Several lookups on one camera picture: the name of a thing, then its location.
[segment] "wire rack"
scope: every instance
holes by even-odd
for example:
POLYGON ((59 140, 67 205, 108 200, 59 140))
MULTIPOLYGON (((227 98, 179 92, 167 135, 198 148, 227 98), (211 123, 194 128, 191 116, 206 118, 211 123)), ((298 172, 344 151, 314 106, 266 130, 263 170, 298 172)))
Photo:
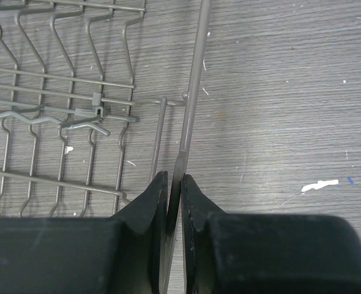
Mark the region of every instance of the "wire rack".
POLYGON ((82 207, 70 208, 80 217, 89 210, 93 192, 113 197, 113 213, 121 203, 130 202, 121 187, 124 137, 129 125, 142 123, 131 115, 132 107, 157 105, 148 180, 156 174, 166 108, 184 107, 185 102, 167 98, 133 100, 135 72, 127 30, 143 21, 146 0, 126 1, 126 5, 118 2, 0 0, 0 133, 4 134, 0 141, 0 203, 13 180, 26 183, 24 198, 15 201, 13 208, 0 206, 0 217, 30 216, 28 207, 33 205, 40 186, 48 187, 43 193, 52 195, 49 201, 53 203, 46 212, 49 217, 64 215, 57 212, 62 210, 66 190, 83 191, 82 207), (111 48, 106 47, 104 40, 111 38, 117 41, 111 42, 111 48), (86 176, 69 179, 69 141, 82 134, 89 150, 82 160, 86 176), (50 148, 42 143, 46 136, 55 142, 50 148), (106 144, 107 139, 113 144, 113 153, 119 152, 112 185, 95 186, 92 179, 98 142, 106 144), (19 155, 21 160, 13 153, 19 140, 32 142, 31 149, 19 155), (45 156, 51 158, 51 164, 39 168, 45 156), (21 161, 29 162, 29 168, 19 165, 21 161))

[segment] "white debris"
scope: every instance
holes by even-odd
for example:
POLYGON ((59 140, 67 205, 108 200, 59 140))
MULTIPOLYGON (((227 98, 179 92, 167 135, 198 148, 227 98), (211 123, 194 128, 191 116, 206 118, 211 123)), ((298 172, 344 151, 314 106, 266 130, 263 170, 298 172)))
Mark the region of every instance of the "white debris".
POLYGON ((330 186, 330 185, 338 185, 340 182, 337 179, 333 179, 330 181, 318 181, 315 184, 309 184, 302 188, 302 192, 307 192, 308 190, 315 189, 318 190, 320 188, 330 186))
POLYGON ((209 93, 205 90, 204 87, 202 87, 203 91, 205 92, 205 94, 207 94, 209 96, 209 93))
POLYGON ((134 162, 131 162, 130 160, 126 160, 128 164, 131 164, 132 166, 136 167, 137 165, 134 164, 134 162))
POLYGON ((74 150, 73 147, 71 147, 71 146, 66 146, 66 147, 65 147, 65 154, 68 154, 69 152, 71 152, 71 151, 73 151, 73 150, 74 150))

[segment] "wood grain surface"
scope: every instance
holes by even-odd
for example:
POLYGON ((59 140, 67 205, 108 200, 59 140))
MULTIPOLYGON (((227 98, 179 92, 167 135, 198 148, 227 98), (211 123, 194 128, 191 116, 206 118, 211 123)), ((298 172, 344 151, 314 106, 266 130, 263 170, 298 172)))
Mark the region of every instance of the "wood grain surface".
MULTIPOLYGON (((148 0, 144 23, 129 32, 136 69, 135 99, 181 98, 187 89, 198 9, 198 0, 148 0)), ((6 40, 15 37, 11 15, 0 13, 6 40)), ((24 25, 27 30, 36 25, 31 26, 31 33, 51 64, 50 72, 67 74, 58 49, 46 41, 50 38, 47 19, 27 17, 24 25)), ((73 24, 60 21, 62 36, 78 63, 78 76, 98 77, 90 70, 93 58, 81 37, 84 28, 79 21, 83 17, 73 24)), ((113 23, 114 27, 101 24, 93 30, 106 74, 117 80, 125 77, 124 72, 118 76, 125 67, 116 21, 113 23)), ((14 42, 26 68, 38 68, 24 42, 14 42)), ((0 64, 7 64, 1 53, 0 64)), ((229 212, 341 216, 361 237, 361 1, 214 1, 205 65, 188 164, 188 173, 204 193, 229 212), (339 184, 301 193, 307 184, 331 179, 338 179, 339 184)), ((64 105, 65 101, 52 103, 64 105)), ((136 166, 125 163, 122 182, 131 198, 147 186, 157 113, 154 106, 132 110, 141 122, 127 132, 126 160, 136 166)), ((170 174, 182 117, 181 108, 170 108, 166 114, 158 170, 170 174)), ((25 125, 12 120, 7 124, 15 128, 10 169, 27 173, 32 138, 25 125)), ((111 130, 120 126, 105 125, 111 130)), ((54 127, 43 126, 40 131, 37 174, 54 177, 61 144, 54 127)), ((89 152, 86 132, 70 136, 74 150, 67 157, 66 178, 83 182, 89 152)), ((4 140, 0 131, 0 165, 4 140)), ((116 174, 117 136, 98 135, 96 142, 94 182, 111 186, 116 174)), ((23 181, 9 181, 0 209, 17 215, 27 187, 23 181)), ((54 194, 53 186, 37 185, 27 214, 45 215, 54 194)), ((111 214, 112 201, 93 193, 88 216, 111 214)), ((66 189, 58 215, 72 216, 82 203, 81 191, 66 189)), ((181 240, 178 234, 170 293, 184 292, 181 240)))

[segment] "metal wire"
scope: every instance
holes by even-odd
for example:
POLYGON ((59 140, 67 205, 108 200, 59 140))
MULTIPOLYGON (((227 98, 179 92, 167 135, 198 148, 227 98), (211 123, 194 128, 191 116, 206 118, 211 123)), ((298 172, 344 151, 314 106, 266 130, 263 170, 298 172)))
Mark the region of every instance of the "metal wire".
POLYGON ((27 196, 25 201, 21 204, 19 209, 19 216, 26 216, 25 209, 29 206, 32 201, 33 195, 35 194, 35 185, 36 183, 47 183, 56 186, 56 192, 54 195, 54 203, 48 213, 48 216, 51 217, 60 207, 60 203, 63 198, 63 189, 65 187, 72 189, 82 189, 84 190, 83 198, 83 207, 79 214, 80 217, 86 215, 87 210, 90 205, 90 198, 92 192, 100 192, 111 194, 114 196, 113 203, 113 212, 115 213, 119 209, 119 203, 122 200, 124 203, 130 202, 127 199, 125 192, 121 191, 122 183, 122 174, 124 167, 124 158, 125 158, 125 144, 124 136, 127 132, 130 123, 138 123, 140 120, 136 116, 130 115, 132 107, 138 107, 139 105, 145 104, 154 104, 159 106, 158 114, 158 124, 155 136, 155 144, 152 155, 152 165, 151 172, 148 180, 151 180, 155 173, 158 162, 158 155, 160 150, 160 141, 163 132, 163 124, 165 118, 165 111, 167 106, 172 107, 184 107, 184 101, 171 101, 167 98, 152 98, 152 99, 138 99, 133 101, 133 90, 135 89, 135 72, 132 66, 132 60, 130 57, 128 39, 127 39, 127 29, 130 26, 136 25, 143 21, 145 13, 145 3, 146 0, 141 1, 139 7, 132 6, 120 6, 114 3, 114 0, 110 0, 108 4, 105 3, 96 3, 92 1, 72 1, 72 0, 21 0, 11 4, 9 0, 0 0, 0 12, 9 11, 14 13, 14 23, 18 31, 16 38, 20 38, 20 42, 24 42, 32 55, 35 57, 35 62, 40 69, 39 72, 23 70, 22 64, 19 63, 18 58, 15 57, 13 50, 4 42, 2 39, 3 31, 2 26, 0 25, 0 50, 3 51, 4 56, 7 56, 9 59, 10 66, 0 66, 0 74, 6 74, 12 76, 12 81, 10 83, 0 83, 1 90, 10 91, 9 100, 0 99, 0 105, 8 107, 7 110, 0 110, 0 128, 5 133, 5 145, 4 145, 4 160, 2 168, 0 169, 1 185, 0 185, 0 200, 3 198, 6 192, 7 180, 9 178, 17 178, 28 182, 27 196), (69 20, 75 21, 79 17, 83 17, 86 13, 86 10, 97 10, 98 12, 103 12, 101 15, 96 15, 94 17, 88 17, 85 19, 85 39, 89 45, 89 50, 92 54, 92 57, 95 61, 95 68, 99 72, 98 79, 88 79, 81 78, 76 76, 76 68, 73 65, 70 55, 65 49, 65 45, 60 38, 60 35, 57 30, 57 22, 59 20, 69 20), (105 71, 102 66, 102 61, 99 58, 98 51, 95 47, 95 42, 92 38, 91 25, 93 23, 109 21, 113 19, 115 10, 123 10, 130 14, 131 19, 124 22, 122 29, 120 31, 122 36, 122 45, 125 56, 125 65, 127 66, 127 77, 128 83, 115 83, 112 81, 106 81, 105 71), (48 72, 48 64, 43 60, 41 55, 38 52, 38 49, 35 47, 30 37, 28 36, 25 28, 22 26, 21 22, 24 17, 30 15, 41 15, 43 19, 46 19, 47 15, 50 15, 50 32, 53 38, 52 42, 57 46, 57 49, 61 52, 61 57, 63 58, 65 64, 69 68, 69 76, 54 74, 48 72), (36 88, 30 88, 27 86, 19 85, 19 80, 21 78, 39 78, 40 83, 36 88), (47 89, 47 84, 50 81, 67 81, 69 83, 69 88, 67 92, 54 91, 52 89, 47 89), (97 93, 101 95, 100 98, 100 109, 104 110, 103 104, 108 105, 118 105, 125 106, 125 111, 121 115, 112 115, 109 113, 97 113, 95 107, 90 109, 78 109, 72 108, 72 103, 75 100, 85 100, 91 101, 94 103, 94 99, 91 92, 85 94, 76 94, 75 87, 76 85, 97 85, 97 93), (113 99, 110 97, 104 96, 104 88, 111 88, 112 91, 117 91, 118 89, 126 89, 127 95, 125 99, 113 99), (37 104, 28 104, 16 101, 17 93, 19 97, 25 94, 35 94, 37 95, 37 104), (60 97, 66 99, 65 108, 52 107, 49 106, 43 101, 46 96, 51 97, 60 97), (50 116, 48 113, 56 112, 65 114, 64 119, 59 119, 54 116, 50 116), (28 118, 24 116, 23 113, 34 113, 34 116, 28 118), (75 116, 85 116, 82 119, 75 119, 75 116), (17 133, 13 132, 10 127, 5 126, 6 118, 13 117, 14 119, 19 119, 24 123, 28 124, 28 132, 30 138, 32 139, 32 153, 31 153, 31 163, 29 166, 28 174, 17 173, 10 171, 10 156, 12 146, 12 135, 19 136, 17 133), (95 132, 100 132, 104 135, 110 135, 110 132, 103 128, 100 123, 102 121, 107 121, 109 119, 123 121, 123 126, 119 130, 119 136, 117 141, 117 147, 119 149, 119 163, 116 169, 116 174, 114 175, 114 187, 97 187, 92 184, 93 175, 95 172, 94 161, 97 152, 97 144, 95 142, 94 134, 95 132), (58 128, 58 140, 60 141, 60 153, 59 153, 59 165, 58 173, 55 178, 44 178, 36 175, 37 162, 39 155, 39 133, 34 131, 32 126, 36 124, 42 124, 45 122, 53 122, 58 128), (65 149, 68 144, 67 136, 63 133, 62 130, 78 130, 83 128, 89 128, 87 133, 87 143, 89 146, 88 154, 88 166, 87 173, 85 178, 85 183, 73 183, 65 180, 65 149))
POLYGON ((201 0, 193 52, 193 62, 192 68, 190 70, 190 79, 188 82, 187 92, 183 93, 182 95, 186 101, 186 108, 182 126, 182 136, 180 138, 179 153, 175 161, 173 180, 171 183, 171 192, 166 219, 165 276, 162 291, 163 293, 167 293, 168 290, 169 274, 171 272, 171 264, 175 248, 179 202, 181 199, 181 181, 186 174, 188 155, 192 142, 199 84, 201 82, 212 3, 213 0, 201 0))

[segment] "metal rod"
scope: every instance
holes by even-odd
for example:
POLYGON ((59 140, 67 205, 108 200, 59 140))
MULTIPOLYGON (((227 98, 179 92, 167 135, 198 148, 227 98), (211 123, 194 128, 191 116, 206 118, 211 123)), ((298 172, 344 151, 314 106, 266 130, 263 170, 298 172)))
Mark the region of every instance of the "metal rod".
MULTIPOLYGON (((23 3, 23 5, 0 6, 0 11, 18 10, 18 9, 24 8, 25 6, 26 6, 25 3, 23 3)), ((2 40, 2 30, 0 30, 0 46, 6 51, 7 55, 12 60, 14 69, 18 70, 19 63, 18 63, 16 57, 13 55, 13 53, 9 50, 8 46, 2 40)), ((17 85, 17 80, 18 80, 17 78, 18 78, 18 75, 14 74, 13 78, 12 78, 12 86, 17 85)), ((11 92, 10 92, 10 100, 11 101, 15 100, 15 94, 16 94, 16 92, 14 90, 11 90, 11 92)), ((10 134, 10 130, 5 127, 5 118, 1 120, 0 128, 6 134, 6 141, 5 141, 5 148, 4 148, 4 162, 2 165, 2 170, 4 172, 6 172, 6 170, 8 169, 11 134, 10 134)), ((5 176, 1 177, 0 200, 4 196, 6 180, 7 179, 5 176)))
MULTIPOLYGON (((141 6, 145 7, 146 0, 142 0, 141 6)), ((132 21, 126 21, 124 25, 122 26, 122 41, 124 44, 124 51, 125 51, 125 57, 126 57, 126 64, 129 69, 129 77, 130 77, 130 84, 134 85, 134 71, 132 68, 132 62, 130 59, 129 49, 128 49, 128 43, 127 43, 127 28, 128 26, 131 26, 135 23, 139 23, 144 19, 144 12, 140 13, 140 17, 136 18, 132 21)), ((129 89, 127 100, 132 102, 133 99, 133 89, 129 89)), ((131 105, 126 107, 126 115, 129 116, 132 108, 131 105)), ((118 168, 117 168, 117 179, 115 182, 115 188, 119 190, 121 188, 121 182, 122 182, 122 172, 124 170, 124 160, 125 160, 125 145, 124 145, 124 135, 126 133, 126 130, 129 126, 129 123, 125 122, 124 127, 121 130, 121 133, 118 137, 118 147, 119 147, 119 162, 118 162, 118 168)), ((126 196, 122 198, 122 201, 127 203, 128 200, 126 199, 126 196)), ((114 204, 113 204, 113 214, 115 214, 119 209, 119 196, 114 197, 114 204)))
MULTIPOLYGON (((23 29, 21 23, 20 23, 20 18, 23 15, 32 15, 32 14, 37 14, 37 13, 48 13, 48 12, 52 12, 55 8, 55 5, 53 3, 50 3, 50 6, 47 8, 24 8, 19 10, 16 14, 15 14, 15 23, 17 25, 17 28, 20 32, 20 34, 23 36, 23 38, 26 40, 26 42, 28 43, 29 48, 31 49, 32 53, 34 54, 35 58, 37 59, 38 63, 40 64, 40 68, 42 70, 42 72, 45 74, 46 73, 46 65, 43 61, 43 59, 40 57, 38 51, 36 50, 35 46, 32 44, 30 38, 28 37, 28 35, 26 34, 25 30, 23 29)), ((45 87, 45 78, 42 77, 40 79, 40 89, 43 90, 45 87)), ((40 109, 38 109, 37 114, 34 116, 34 118, 38 118, 40 116, 41 110, 43 110, 44 106, 42 104, 43 101, 43 95, 39 94, 38 97, 38 104, 41 107, 40 109)), ((32 125, 30 125, 28 127, 28 132, 31 135, 31 137, 33 138, 34 142, 33 142, 33 147, 32 147, 32 156, 31 156, 31 164, 30 164, 30 168, 29 168, 29 175, 30 176, 34 176, 34 172, 35 172, 35 168, 36 168, 36 162, 37 162, 37 156, 38 156, 38 152, 39 152, 39 136, 37 135, 37 133, 35 133, 32 129, 32 125)), ((24 201, 23 205, 20 208, 19 211, 19 216, 23 217, 23 211, 24 209, 27 207, 28 203, 31 201, 32 199, 32 193, 33 193, 33 189, 34 189, 34 182, 29 181, 28 182, 28 191, 27 191, 27 199, 24 201)))
MULTIPOLYGON (((58 44, 58 47, 65 59, 65 62, 67 63, 67 65, 69 67, 70 76, 72 78, 75 78, 76 70, 73 67, 72 61, 70 60, 69 55, 66 52, 65 46, 64 46, 64 44, 62 44, 61 38, 58 35, 55 22, 56 22, 56 20, 62 19, 62 18, 79 17, 83 13, 84 13, 84 6, 79 6, 78 10, 71 11, 71 12, 54 12, 52 14, 52 16, 50 17, 50 31, 53 34, 53 37, 54 37, 56 43, 58 44)), ((70 81, 68 93, 72 94, 74 89, 75 89, 75 82, 70 81)), ((72 106, 72 98, 69 97, 67 100, 67 103, 66 103, 66 108, 70 109, 71 106, 72 106)), ((70 118, 70 114, 66 114, 64 121, 67 121, 69 118, 70 118)), ((57 180, 61 181, 64 177, 64 172, 65 172, 65 160, 66 160, 65 147, 67 144, 67 139, 62 136, 62 129, 58 130, 58 139, 61 141, 61 153, 59 156, 59 167, 58 167, 57 180)), ((54 212, 57 210, 59 203, 61 202, 62 190, 63 190, 63 187, 61 185, 58 185, 57 189, 56 189, 54 204, 50 209, 48 217, 52 217, 54 212)))
POLYGON ((160 142, 162 140, 164 116, 166 114, 166 107, 167 107, 167 98, 163 98, 162 102, 160 103, 160 113, 158 115, 156 138, 155 138, 155 145, 154 145, 154 155, 152 158, 151 175, 149 176, 149 182, 151 182, 156 175, 158 152, 160 150, 160 142))
POLYGON ((173 260, 175 235, 178 219, 179 200, 181 198, 181 181, 185 175, 192 142, 192 133, 197 107, 199 84, 203 68, 207 33, 209 30, 210 11, 212 10, 212 0, 202 0, 199 10, 198 27, 195 39, 192 69, 187 91, 187 103, 180 138, 179 154, 175 162, 173 181, 168 205, 166 221, 166 257, 165 257, 165 278, 163 292, 167 293, 169 274, 173 260))
POLYGON ((23 70, 2 69, 2 68, 0 68, 0 72, 5 72, 6 74, 28 75, 30 77, 52 78, 54 80, 78 81, 78 82, 82 82, 82 83, 89 83, 89 84, 102 85, 102 86, 135 89, 134 85, 127 85, 127 84, 121 84, 121 83, 110 83, 108 81, 87 80, 85 78, 63 77, 60 75, 50 75, 48 73, 45 74, 45 73, 38 73, 38 72, 26 72, 23 70))
MULTIPOLYGON (((95 160, 95 143, 92 141, 92 130, 88 131, 88 144, 90 146, 89 150, 89 160, 88 160, 88 171, 85 185, 90 186, 92 181, 92 175, 94 173, 94 160, 95 160)), ((91 198, 91 191, 85 191, 84 193, 84 203, 83 210, 80 212, 80 217, 83 217, 88 209, 89 201, 91 198)))
POLYGON ((125 192, 116 191, 113 189, 101 188, 101 187, 95 187, 95 186, 87 186, 84 184, 77 184, 77 183, 71 183, 71 182, 66 182, 66 181, 58 181, 55 179, 39 178, 38 176, 22 175, 21 173, 11 173, 8 171, 0 171, 0 176, 14 178, 14 179, 22 179, 25 181, 33 181, 33 182, 37 182, 37 183, 55 184, 55 185, 62 186, 62 187, 69 187, 69 188, 86 190, 86 191, 91 191, 91 192, 100 192, 100 193, 105 193, 105 194, 118 195, 120 197, 125 196, 125 192))
MULTIPOLYGON (((20 108, 35 108, 35 107, 37 107, 37 105, 35 105, 35 104, 26 104, 26 103, 12 102, 12 101, 7 101, 7 100, 0 100, 0 104, 1 105, 8 105, 8 106, 16 106, 16 107, 20 107, 20 108)), ((67 115, 77 115, 75 109, 65 109, 65 108, 44 106, 43 110, 45 110, 45 111, 56 111, 56 112, 60 112, 60 113, 65 113, 67 115)), ((137 117, 137 116, 106 115, 105 118, 118 119, 118 120, 121 120, 121 121, 128 121, 130 123, 137 123, 138 121, 140 121, 139 117, 137 117)))
MULTIPOLYGON (((100 62, 99 56, 97 54, 97 50, 94 44, 94 41, 91 36, 91 24, 96 23, 103 20, 110 20, 113 17, 113 10, 110 9, 109 13, 106 15, 99 15, 96 17, 90 17, 87 19, 87 22, 85 24, 85 31, 86 31, 86 37, 88 40, 88 45, 91 48, 91 53, 94 56, 94 60, 96 63, 96 66, 99 70, 99 79, 103 81, 105 79, 105 72, 102 67, 102 63, 100 62)), ((99 93, 103 93, 103 86, 99 85, 99 93)))
POLYGON ((128 7, 114 4, 101 4, 101 3, 92 3, 92 2, 81 2, 74 0, 30 0, 30 2, 52 2, 56 4, 67 4, 73 6, 85 6, 85 7, 93 7, 93 8, 103 8, 103 9, 114 9, 114 10, 126 10, 131 12, 145 12, 145 8, 136 8, 136 7, 128 7))
MULTIPOLYGON (((44 95, 50 95, 50 96, 59 96, 59 97, 73 98, 73 99, 92 100, 92 97, 90 97, 90 96, 84 96, 84 95, 78 95, 78 94, 72 94, 72 93, 64 93, 64 92, 56 92, 56 91, 48 91, 48 90, 38 90, 38 89, 24 88, 24 87, 19 87, 19 86, 9 86, 9 85, 1 85, 0 84, 0 89, 8 89, 11 91, 21 91, 21 92, 44 94, 44 95)), ((106 98, 102 98, 101 101, 115 103, 115 104, 121 104, 121 105, 126 105, 126 106, 135 104, 134 102, 130 102, 130 101, 122 101, 122 100, 114 100, 114 99, 106 99, 106 98)))

